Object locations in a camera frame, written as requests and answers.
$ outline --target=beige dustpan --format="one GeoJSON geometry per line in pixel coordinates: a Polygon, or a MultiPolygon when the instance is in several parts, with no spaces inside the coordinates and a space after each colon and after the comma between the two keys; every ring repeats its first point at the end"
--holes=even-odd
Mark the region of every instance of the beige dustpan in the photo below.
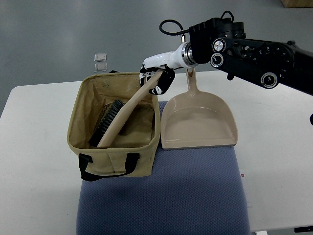
{"type": "Polygon", "coordinates": [[[164,107],[161,142],[164,149],[236,145],[237,126],[228,105],[197,88],[195,69],[187,70],[188,88],[164,107]]]}

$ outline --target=beige canvas basket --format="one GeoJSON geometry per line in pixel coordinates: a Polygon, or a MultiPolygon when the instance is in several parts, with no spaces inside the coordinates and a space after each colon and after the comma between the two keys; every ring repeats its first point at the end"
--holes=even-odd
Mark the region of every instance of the beige canvas basket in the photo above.
{"type": "Polygon", "coordinates": [[[67,132],[82,179],[151,174],[161,130],[156,95],[149,94],[138,103],[110,148],[94,148],[88,143],[102,112],[116,99],[127,102],[139,89],[136,72],[97,74],[82,82],[67,132]]]}

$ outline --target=gray floor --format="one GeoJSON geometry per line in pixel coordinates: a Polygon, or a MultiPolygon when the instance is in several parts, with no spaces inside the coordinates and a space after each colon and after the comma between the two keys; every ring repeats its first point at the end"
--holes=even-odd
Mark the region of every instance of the gray floor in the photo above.
{"type": "Polygon", "coordinates": [[[245,23],[248,38],[295,40],[313,51],[313,8],[285,9],[280,0],[1,0],[0,114],[16,86],[81,81],[94,74],[98,52],[108,54],[108,71],[138,71],[146,57],[180,44],[179,37],[158,30],[161,21],[175,19],[187,29],[225,10],[245,23]]]}

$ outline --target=scrub brush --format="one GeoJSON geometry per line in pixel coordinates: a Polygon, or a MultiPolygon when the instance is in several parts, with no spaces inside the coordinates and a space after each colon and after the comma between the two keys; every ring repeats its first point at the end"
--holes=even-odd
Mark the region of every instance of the scrub brush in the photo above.
{"type": "Polygon", "coordinates": [[[106,115],[99,122],[89,144],[98,148],[109,148],[137,104],[155,88],[162,71],[156,72],[125,104],[115,100],[106,115]]]}

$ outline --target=brush handle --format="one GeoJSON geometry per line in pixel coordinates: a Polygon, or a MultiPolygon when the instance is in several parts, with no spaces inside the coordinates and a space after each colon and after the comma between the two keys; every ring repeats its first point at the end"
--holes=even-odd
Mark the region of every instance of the brush handle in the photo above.
{"type": "Polygon", "coordinates": [[[149,93],[149,90],[155,88],[158,79],[162,75],[162,71],[156,72],[133,96],[124,104],[121,110],[117,113],[102,139],[98,144],[98,148],[109,148],[113,140],[120,132],[125,122],[132,114],[137,104],[149,93]]]}

